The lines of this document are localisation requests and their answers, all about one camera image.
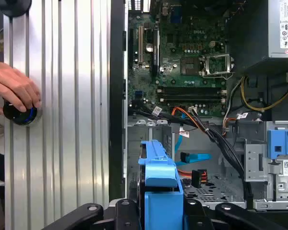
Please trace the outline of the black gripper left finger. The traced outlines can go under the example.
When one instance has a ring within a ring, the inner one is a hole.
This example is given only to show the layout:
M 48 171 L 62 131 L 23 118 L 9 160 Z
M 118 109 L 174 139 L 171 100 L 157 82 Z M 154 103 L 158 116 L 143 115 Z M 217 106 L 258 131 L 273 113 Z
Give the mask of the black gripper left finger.
M 138 230 L 137 204 L 130 199 L 120 199 L 114 206 L 104 209 L 99 204 L 84 204 L 45 230 Z

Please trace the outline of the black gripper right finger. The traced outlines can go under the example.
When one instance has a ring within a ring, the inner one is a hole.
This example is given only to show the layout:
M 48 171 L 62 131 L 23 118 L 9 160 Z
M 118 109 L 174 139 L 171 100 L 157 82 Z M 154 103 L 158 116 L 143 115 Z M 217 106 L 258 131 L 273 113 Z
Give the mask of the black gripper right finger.
M 198 200 L 186 199 L 187 230 L 284 230 L 285 228 L 232 203 L 215 207 L 215 219 L 209 218 Z

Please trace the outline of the person's bare hand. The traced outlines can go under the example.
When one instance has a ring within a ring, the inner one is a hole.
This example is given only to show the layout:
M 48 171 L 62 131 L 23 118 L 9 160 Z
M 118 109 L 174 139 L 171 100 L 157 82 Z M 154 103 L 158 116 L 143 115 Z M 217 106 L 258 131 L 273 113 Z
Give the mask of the person's bare hand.
M 41 93 L 36 84 L 22 72 L 3 62 L 0 62 L 0 97 L 20 112 L 41 106 Z

